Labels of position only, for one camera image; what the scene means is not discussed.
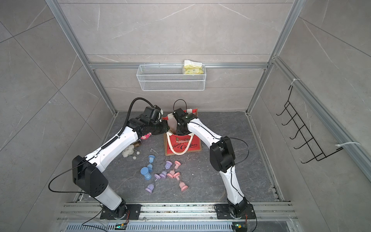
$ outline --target purple plastic toy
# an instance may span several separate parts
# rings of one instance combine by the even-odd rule
[[[172,166],[172,162],[166,160],[165,169],[169,169]]]
[[[158,181],[159,179],[161,179],[161,176],[159,176],[157,174],[154,174],[153,176],[155,177],[155,181]]]
[[[162,179],[166,179],[166,171],[163,171],[159,176],[161,176]]]
[[[145,188],[145,190],[148,191],[149,193],[152,193],[154,188],[155,188],[155,186],[153,184],[149,184],[147,186],[147,188]]]

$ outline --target black mounting plate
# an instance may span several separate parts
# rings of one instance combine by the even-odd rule
[[[218,219],[234,219],[229,212],[228,204],[215,204],[215,211]],[[251,204],[247,204],[243,212],[247,214],[247,219],[256,219],[256,215]]]
[[[138,220],[141,204],[126,204],[127,210],[130,211],[129,220]],[[115,217],[109,211],[102,211],[100,219],[116,220]]]

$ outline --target cable tie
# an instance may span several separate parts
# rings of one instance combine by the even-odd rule
[[[294,78],[294,79],[292,80],[292,82],[291,82],[290,85],[292,85],[292,83],[294,83],[294,81],[296,81],[296,80],[300,80],[300,79],[296,79],[296,78]]]
[[[346,144],[358,144],[358,145],[361,145],[360,143],[357,143],[357,142],[346,142],[346,143],[342,143],[342,144],[335,144],[335,146],[341,147],[341,146],[346,145]]]

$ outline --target yellow package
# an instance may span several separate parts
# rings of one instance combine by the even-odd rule
[[[190,60],[184,60],[184,68],[185,69],[189,69],[189,68],[192,68],[192,69],[195,69],[195,68],[201,69],[202,68],[202,63],[201,62],[194,62],[194,61],[190,61]]]
[[[201,68],[184,68],[183,74],[204,74]]]

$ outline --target metal vent grate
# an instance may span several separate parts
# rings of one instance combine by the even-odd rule
[[[118,222],[110,222],[105,227],[99,223],[87,223],[87,225],[96,226],[109,232],[115,230]],[[81,223],[69,222],[65,232],[97,232],[102,231],[98,228],[82,226]],[[130,222],[125,231],[130,232],[231,232],[232,222]]]

